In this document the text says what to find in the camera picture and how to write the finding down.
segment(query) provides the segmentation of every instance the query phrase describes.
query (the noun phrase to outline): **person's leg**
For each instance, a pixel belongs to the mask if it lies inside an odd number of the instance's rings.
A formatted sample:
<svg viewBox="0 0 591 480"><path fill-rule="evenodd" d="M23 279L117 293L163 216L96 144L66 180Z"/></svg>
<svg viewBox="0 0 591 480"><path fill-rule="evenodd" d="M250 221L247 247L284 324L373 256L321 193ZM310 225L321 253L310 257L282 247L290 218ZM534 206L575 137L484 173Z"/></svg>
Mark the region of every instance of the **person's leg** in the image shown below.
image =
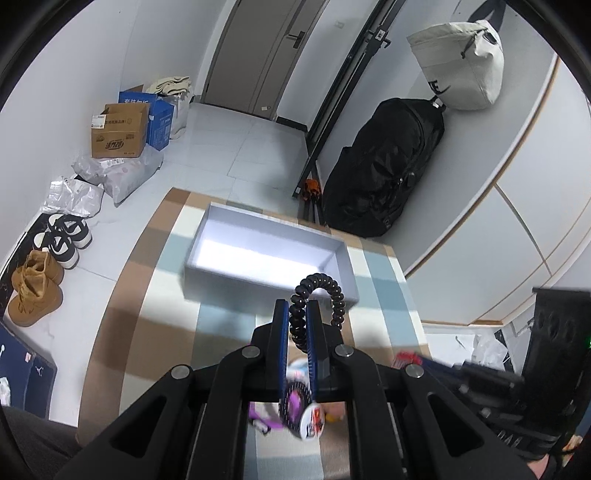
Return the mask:
<svg viewBox="0 0 591 480"><path fill-rule="evenodd" d="M76 429L44 420L29 412L3 407L8 426L22 456L37 480L53 480L77 454Z"/></svg>

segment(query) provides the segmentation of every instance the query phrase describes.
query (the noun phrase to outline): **blue cardboard box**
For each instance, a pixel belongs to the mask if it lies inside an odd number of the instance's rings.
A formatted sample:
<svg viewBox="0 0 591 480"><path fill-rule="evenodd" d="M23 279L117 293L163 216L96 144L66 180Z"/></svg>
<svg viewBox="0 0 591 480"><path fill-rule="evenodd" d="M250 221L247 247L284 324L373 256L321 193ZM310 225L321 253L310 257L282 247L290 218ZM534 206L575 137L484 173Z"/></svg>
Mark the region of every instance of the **blue cardboard box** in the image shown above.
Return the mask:
<svg viewBox="0 0 591 480"><path fill-rule="evenodd" d="M8 380L11 407L46 419L56 373L55 365L0 322L0 378Z"/></svg>
<svg viewBox="0 0 591 480"><path fill-rule="evenodd" d="M155 93L131 92L119 93L119 103L144 102L150 104L148 111L148 136L146 143L156 150L162 150L170 139L173 124L174 106L160 99Z"/></svg>

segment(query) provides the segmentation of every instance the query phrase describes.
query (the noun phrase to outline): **gray door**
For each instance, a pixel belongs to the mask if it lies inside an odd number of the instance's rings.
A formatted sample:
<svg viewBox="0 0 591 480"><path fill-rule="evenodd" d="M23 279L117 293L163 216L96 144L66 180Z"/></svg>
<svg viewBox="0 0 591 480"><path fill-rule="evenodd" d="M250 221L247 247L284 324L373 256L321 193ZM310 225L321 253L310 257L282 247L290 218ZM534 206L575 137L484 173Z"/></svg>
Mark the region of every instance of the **gray door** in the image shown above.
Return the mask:
<svg viewBox="0 0 591 480"><path fill-rule="evenodd" d="M238 0L217 47L204 103L270 118L325 0Z"/></svg>

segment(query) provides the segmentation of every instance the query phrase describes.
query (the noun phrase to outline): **door handle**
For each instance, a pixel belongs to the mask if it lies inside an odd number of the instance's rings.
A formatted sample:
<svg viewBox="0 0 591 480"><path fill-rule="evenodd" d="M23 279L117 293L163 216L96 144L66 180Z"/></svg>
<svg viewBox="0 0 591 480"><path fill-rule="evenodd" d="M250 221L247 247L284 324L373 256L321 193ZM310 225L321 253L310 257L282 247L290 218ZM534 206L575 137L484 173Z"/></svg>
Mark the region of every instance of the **door handle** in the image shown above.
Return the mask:
<svg viewBox="0 0 591 480"><path fill-rule="evenodd" d="M285 37L286 38L289 38L291 40L295 40L295 42L294 42L294 48L297 50L298 48L300 48L301 41L304 40L304 37L305 36L306 36L306 32L300 31L300 33L298 35L288 34Z"/></svg>

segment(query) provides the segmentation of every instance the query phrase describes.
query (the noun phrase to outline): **white box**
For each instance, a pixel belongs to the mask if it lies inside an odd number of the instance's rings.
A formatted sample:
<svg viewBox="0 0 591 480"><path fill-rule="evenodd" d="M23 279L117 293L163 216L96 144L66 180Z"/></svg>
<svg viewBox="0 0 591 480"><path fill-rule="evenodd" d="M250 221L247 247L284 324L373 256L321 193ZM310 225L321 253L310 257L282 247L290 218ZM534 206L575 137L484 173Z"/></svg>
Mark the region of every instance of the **white box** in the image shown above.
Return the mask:
<svg viewBox="0 0 591 480"><path fill-rule="evenodd" d="M227 205L209 205L184 265L185 298L236 312L271 316L300 281L326 273L346 309L359 301L345 243L327 233ZM312 298L330 298L316 290Z"/></svg>

